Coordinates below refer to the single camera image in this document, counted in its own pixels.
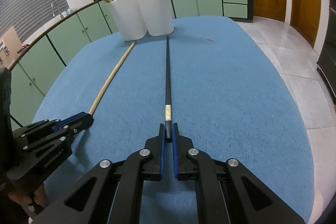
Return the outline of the person's left hand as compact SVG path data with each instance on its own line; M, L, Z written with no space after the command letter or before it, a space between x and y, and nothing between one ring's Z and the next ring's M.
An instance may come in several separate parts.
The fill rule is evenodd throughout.
M36 204L46 207L48 204L48 197L45 190L45 184L41 184L39 188L34 192L34 194L24 194L17 190L12 190L7 193L7 196L12 201L16 202L19 205L28 205L35 201Z

